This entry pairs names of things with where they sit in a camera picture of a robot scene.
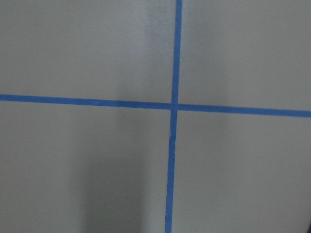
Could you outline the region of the brown paper table cover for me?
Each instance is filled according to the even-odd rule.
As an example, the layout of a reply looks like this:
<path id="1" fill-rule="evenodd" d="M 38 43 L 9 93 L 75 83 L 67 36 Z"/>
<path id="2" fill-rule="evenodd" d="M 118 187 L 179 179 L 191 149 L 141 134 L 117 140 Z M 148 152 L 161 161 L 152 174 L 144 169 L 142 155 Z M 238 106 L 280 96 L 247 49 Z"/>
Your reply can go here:
<path id="1" fill-rule="evenodd" d="M 170 103 L 173 0 L 3 0 L 0 92 Z M 309 110 L 308 0 L 183 1 L 180 104 Z M 3 233 L 165 231 L 170 110 L 1 101 Z M 174 233 L 305 233 L 311 120 L 179 111 Z"/>

